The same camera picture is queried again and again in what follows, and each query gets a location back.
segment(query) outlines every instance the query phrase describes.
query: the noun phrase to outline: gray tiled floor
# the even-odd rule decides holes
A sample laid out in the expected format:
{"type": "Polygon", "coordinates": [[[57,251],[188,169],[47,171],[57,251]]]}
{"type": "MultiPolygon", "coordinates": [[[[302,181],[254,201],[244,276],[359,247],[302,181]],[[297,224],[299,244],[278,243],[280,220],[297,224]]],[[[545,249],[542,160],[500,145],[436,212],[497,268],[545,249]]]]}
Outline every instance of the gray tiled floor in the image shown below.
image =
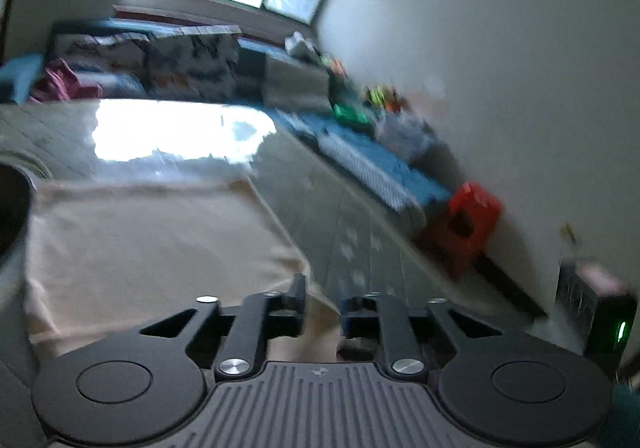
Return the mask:
{"type": "Polygon", "coordinates": [[[481,313],[513,311],[478,277],[451,283],[373,198],[258,111],[149,100],[0,106],[3,149],[36,156],[57,179],[185,182],[249,173],[333,301],[377,290],[412,306],[447,297],[481,313]],[[247,124],[249,139],[234,141],[247,124]]]}

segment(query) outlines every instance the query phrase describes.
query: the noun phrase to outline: black round object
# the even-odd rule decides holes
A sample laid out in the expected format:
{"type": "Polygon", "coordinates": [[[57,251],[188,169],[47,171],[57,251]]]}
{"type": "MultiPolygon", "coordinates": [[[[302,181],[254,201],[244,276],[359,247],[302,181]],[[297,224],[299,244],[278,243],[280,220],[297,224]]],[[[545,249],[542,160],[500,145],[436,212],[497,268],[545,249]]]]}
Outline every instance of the black round object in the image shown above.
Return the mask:
{"type": "Polygon", "coordinates": [[[132,332],[56,358],[38,375],[31,397],[40,421],[58,436],[111,446],[175,428],[205,390],[184,345],[132,332]]]}
{"type": "Polygon", "coordinates": [[[85,368],[78,376],[78,392],[98,403],[122,403],[144,394],[151,385],[151,373],[131,362],[104,362],[85,368]]]}
{"type": "Polygon", "coordinates": [[[604,420],[611,386],[589,360],[524,333],[465,347],[442,369],[438,398],[472,433],[509,446],[564,446],[604,420]]]}

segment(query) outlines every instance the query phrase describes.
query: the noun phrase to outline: metal screw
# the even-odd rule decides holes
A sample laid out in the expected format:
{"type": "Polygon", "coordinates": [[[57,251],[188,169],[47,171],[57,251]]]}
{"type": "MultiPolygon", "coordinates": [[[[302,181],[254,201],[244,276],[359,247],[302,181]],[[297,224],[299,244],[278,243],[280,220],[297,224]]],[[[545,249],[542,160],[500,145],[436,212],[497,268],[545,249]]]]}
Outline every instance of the metal screw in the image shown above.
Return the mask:
{"type": "Polygon", "coordinates": [[[239,358],[231,358],[220,363],[220,372],[224,372],[230,376],[238,376],[249,370],[249,362],[239,358]]]}
{"type": "Polygon", "coordinates": [[[200,303],[215,303],[218,301],[218,298],[215,296],[198,296],[196,301],[200,303]]]}
{"type": "Polygon", "coordinates": [[[418,372],[424,370],[424,363],[412,358],[403,358],[391,365],[391,368],[393,368],[398,374],[418,374],[418,372]]]}

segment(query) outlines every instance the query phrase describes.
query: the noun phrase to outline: teal fabric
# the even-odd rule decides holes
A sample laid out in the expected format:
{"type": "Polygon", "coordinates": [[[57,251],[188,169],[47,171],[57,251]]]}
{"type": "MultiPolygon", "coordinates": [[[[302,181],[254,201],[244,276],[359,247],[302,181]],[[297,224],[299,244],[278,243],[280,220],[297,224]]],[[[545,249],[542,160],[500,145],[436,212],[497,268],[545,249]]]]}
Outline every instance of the teal fabric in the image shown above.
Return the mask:
{"type": "Polygon", "coordinates": [[[44,55],[34,53],[14,58],[0,68],[0,102],[26,102],[43,64],[44,55]]]}
{"type": "Polygon", "coordinates": [[[600,448],[640,447],[640,394],[622,385],[613,389],[611,410],[596,444],[600,448]]]}

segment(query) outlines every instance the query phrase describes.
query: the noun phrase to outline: ribbed gray surface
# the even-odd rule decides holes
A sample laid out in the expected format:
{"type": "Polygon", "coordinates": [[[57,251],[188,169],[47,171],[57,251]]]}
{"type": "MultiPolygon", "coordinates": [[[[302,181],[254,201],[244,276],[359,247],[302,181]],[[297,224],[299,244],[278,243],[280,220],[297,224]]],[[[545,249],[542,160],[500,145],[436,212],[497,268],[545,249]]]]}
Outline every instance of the ribbed gray surface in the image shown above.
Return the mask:
{"type": "Polygon", "coordinates": [[[270,363],[255,379],[223,383],[201,414],[157,448],[463,448],[418,384],[373,364],[270,363]]]}

